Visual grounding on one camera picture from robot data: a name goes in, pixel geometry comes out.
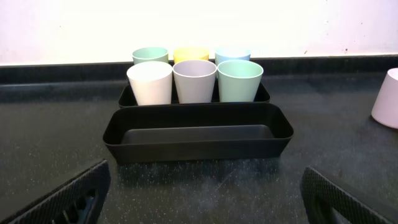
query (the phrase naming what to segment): yellow cup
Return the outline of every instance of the yellow cup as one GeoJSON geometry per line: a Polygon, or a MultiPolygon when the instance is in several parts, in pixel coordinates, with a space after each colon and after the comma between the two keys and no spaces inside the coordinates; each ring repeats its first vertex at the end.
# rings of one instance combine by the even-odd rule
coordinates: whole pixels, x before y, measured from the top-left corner
{"type": "Polygon", "coordinates": [[[185,60],[209,60],[209,50],[204,47],[181,47],[173,52],[174,64],[185,60]]]}

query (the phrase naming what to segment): tray filled with cups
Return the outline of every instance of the tray filled with cups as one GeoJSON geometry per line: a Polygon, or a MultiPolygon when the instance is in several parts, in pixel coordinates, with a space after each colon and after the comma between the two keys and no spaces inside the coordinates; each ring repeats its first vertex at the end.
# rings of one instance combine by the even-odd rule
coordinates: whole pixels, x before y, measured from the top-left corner
{"type": "Polygon", "coordinates": [[[279,156],[293,135],[282,111],[261,84],[264,69],[250,51],[133,52],[127,86],[103,141],[119,164],[279,156]]]}

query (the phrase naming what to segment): mint green cup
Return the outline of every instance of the mint green cup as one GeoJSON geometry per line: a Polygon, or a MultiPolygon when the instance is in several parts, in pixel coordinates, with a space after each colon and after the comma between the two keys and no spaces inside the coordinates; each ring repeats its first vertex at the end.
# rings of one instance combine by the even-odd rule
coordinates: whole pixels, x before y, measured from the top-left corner
{"type": "Polygon", "coordinates": [[[217,66],[220,102],[254,101],[264,69],[247,60],[228,60],[217,66]]]}
{"type": "Polygon", "coordinates": [[[163,47],[144,47],[132,53],[134,64],[142,62],[169,62],[169,51],[163,47]]]}

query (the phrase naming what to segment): white cup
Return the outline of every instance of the white cup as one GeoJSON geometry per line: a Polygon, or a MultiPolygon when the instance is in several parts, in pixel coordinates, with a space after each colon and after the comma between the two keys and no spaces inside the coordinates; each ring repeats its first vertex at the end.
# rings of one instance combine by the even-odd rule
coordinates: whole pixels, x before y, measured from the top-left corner
{"type": "Polygon", "coordinates": [[[165,105],[172,101],[173,67],[165,62],[142,62],[127,71],[137,104],[165,105]]]}
{"type": "Polygon", "coordinates": [[[210,103],[217,66],[207,60],[185,60],[173,66],[180,103],[210,103]]]}
{"type": "Polygon", "coordinates": [[[398,68],[388,70],[374,103],[372,117],[385,126],[398,129],[398,68]]]}

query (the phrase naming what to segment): pink cup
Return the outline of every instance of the pink cup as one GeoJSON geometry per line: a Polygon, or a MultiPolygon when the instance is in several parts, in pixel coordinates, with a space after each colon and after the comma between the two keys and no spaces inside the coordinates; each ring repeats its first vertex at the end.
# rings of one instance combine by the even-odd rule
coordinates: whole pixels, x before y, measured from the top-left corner
{"type": "Polygon", "coordinates": [[[388,70],[374,103],[372,117],[385,126],[398,129],[398,68],[388,70]]]}

